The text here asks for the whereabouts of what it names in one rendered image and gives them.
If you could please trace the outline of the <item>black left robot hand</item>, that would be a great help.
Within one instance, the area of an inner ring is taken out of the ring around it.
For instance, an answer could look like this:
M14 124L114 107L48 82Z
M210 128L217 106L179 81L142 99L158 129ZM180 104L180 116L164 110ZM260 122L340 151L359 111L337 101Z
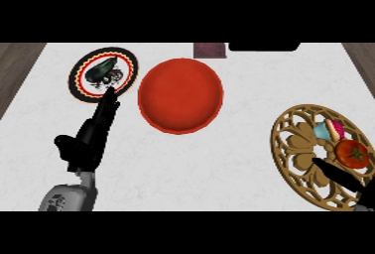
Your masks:
M99 166L118 106L117 94L110 87L96 106L93 117L86 120L77 136L59 135L55 138L61 159L68 162L68 171L73 173L93 173Z

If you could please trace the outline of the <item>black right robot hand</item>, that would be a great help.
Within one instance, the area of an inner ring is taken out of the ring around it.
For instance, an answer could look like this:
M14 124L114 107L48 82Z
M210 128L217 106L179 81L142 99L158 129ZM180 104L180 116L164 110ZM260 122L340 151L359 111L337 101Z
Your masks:
M322 159L313 158L313 163L321 168L325 176L350 191L361 193L358 204L375 209L375 177L367 186L355 179L355 177L338 169L334 165L327 163Z

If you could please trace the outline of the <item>red tomato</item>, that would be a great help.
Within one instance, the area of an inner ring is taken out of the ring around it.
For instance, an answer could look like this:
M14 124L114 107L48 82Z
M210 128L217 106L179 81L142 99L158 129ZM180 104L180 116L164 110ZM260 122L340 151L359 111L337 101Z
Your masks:
M369 164L369 151L355 140L341 140L334 149L340 164L350 169L364 169Z

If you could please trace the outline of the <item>tan cutout round placemat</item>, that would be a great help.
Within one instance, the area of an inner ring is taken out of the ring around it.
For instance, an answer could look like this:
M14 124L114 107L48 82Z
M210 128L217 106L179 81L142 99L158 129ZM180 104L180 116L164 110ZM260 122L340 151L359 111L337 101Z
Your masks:
M350 169L344 166L336 158L337 142L313 135L313 128L325 119L336 120L343 125L346 137L365 146L369 154L365 169ZM375 148L355 123L321 105L296 105L275 122L271 144L281 176L297 194L327 210L353 210L361 193L350 193L349 189L324 175L312 158L316 157L313 149L319 147L325 151L322 160L352 174L362 185L371 182L375 178Z

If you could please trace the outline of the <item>red bowl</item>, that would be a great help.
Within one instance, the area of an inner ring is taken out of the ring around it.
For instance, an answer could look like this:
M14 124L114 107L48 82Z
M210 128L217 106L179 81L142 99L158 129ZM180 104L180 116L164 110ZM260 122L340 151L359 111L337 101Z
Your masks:
M209 126L223 105L223 83L214 70L192 59L172 59L147 73L138 106L149 125L185 135Z

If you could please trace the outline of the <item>black patterned round plate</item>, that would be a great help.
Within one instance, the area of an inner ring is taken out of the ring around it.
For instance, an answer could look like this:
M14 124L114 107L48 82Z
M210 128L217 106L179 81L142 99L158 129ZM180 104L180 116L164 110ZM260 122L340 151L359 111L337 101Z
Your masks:
M95 87L86 80L86 73L93 66L108 58L117 57L116 67L123 71L123 78L113 84ZM86 103L99 103L101 98L110 87L114 88L117 95L123 95L132 88L138 77L139 64L132 51L118 47L107 47L86 54L71 70L68 85L70 92L77 100Z

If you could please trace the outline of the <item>blue pink cupcake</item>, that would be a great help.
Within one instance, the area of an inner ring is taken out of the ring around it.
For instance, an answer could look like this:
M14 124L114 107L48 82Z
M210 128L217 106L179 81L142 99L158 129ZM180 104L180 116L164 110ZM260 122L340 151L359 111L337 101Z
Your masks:
M344 128L337 120L325 119L313 128L313 135L318 139L340 142L346 139Z

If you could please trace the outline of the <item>dark green vegetable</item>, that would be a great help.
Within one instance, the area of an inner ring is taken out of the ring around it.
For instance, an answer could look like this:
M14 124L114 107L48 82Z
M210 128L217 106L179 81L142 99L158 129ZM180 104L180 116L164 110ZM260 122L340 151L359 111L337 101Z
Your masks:
M90 68L86 73L86 80L95 86L113 84L123 78L123 71L116 67L117 57L108 58L102 63Z

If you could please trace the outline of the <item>dark maroon box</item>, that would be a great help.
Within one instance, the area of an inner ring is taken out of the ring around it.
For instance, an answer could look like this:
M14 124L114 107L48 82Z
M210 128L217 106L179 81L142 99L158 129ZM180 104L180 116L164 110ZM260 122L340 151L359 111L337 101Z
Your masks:
M195 43L194 58L195 59L225 59L226 45L223 43Z

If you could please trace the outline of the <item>black appliance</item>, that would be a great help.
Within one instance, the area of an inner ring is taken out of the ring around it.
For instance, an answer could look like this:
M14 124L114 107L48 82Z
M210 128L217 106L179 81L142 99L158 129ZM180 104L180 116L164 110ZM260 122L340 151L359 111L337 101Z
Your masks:
M232 52L293 52L300 43L266 44L266 43L231 43Z

